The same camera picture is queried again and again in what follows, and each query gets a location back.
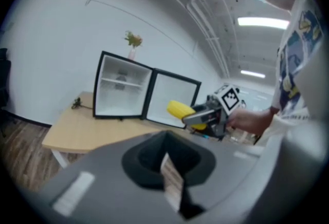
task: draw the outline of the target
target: ceiling light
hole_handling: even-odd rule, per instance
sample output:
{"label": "ceiling light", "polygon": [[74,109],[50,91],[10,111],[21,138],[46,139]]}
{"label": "ceiling light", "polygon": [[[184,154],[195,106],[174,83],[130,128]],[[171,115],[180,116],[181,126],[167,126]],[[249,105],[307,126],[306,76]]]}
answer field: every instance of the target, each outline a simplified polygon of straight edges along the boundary
{"label": "ceiling light", "polygon": [[278,29],[287,29],[289,25],[289,21],[269,17],[238,17],[237,21],[240,26],[262,26]]}
{"label": "ceiling light", "polygon": [[264,100],[267,100],[267,98],[264,97],[264,96],[257,95],[257,97],[258,97],[258,98],[261,98],[261,99],[264,99]]}
{"label": "ceiling light", "polygon": [[257,72],[252,72],[252,71],[248,71],[248,70],[242,70],[241,71],[241,74],[255,76],[255,77],[259,77],[259,78],[265,78],[265,74],[261,74],[261,73],[257,73]]}

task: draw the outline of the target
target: white sleeve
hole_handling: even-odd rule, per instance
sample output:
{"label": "white sleeve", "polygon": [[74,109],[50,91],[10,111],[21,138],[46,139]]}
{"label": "white sleeve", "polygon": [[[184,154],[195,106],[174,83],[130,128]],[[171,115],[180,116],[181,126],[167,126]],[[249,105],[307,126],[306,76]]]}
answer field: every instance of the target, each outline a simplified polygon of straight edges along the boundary
{"label": "white sleeve", "polygon": [[280,85],[279,84],[280,83],[277,82],[276,89],[274,91],[274,95],[272,98],[272,104],[271,104],[271,106],[276,109],[281,109],[281,107],[280,107]]}

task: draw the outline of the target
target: flower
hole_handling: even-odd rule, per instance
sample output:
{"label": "flower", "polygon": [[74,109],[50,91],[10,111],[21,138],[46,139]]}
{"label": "flower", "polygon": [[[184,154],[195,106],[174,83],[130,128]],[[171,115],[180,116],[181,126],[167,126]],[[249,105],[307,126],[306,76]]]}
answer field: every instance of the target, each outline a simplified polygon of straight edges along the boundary
{"label": "flower", "polygon": [[133,33],[131,31],[127,31],[126,32],[126,38],[125,40],[127,40],[129,42],[129,46],[133,46],[133,48],[136,48],[138,46],[140,46],[142,44],[143,39],[139,36],[139,35],[133,35]]}

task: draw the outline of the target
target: ceiling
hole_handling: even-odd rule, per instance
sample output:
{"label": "ceiling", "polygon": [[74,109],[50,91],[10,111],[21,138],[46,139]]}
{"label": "ceiling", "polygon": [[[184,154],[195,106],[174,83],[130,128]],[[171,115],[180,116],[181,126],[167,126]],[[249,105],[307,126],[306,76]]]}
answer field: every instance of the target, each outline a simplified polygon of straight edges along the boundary
{"label": "ceiling", "polygon": [[[290,20],[289,13],[258,0],[205,1],[214,14],[211,22],[218,34],[230,76],[274,85],[277,49],[283,30],[239,26],[237,18],[260,16]],[[266,78],[247,77],[240,74],[241,69],[263,73]]]}

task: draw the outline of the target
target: person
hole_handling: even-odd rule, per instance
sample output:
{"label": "person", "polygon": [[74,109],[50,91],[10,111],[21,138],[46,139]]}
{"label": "person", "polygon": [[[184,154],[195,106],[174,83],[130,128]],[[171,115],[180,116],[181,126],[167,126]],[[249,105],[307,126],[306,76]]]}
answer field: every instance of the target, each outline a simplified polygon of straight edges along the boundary
{"label": "person", "polygon": [[295,81],[315,51],[327,42],[325,21],[314,0],[261,1],[291,15],[278,51],[275,93],[269,109],[255,112],[238,108],[229,116],[227,127],[262,135],[258,144],[265,145],[271,135],[284,134],[311,119]]}

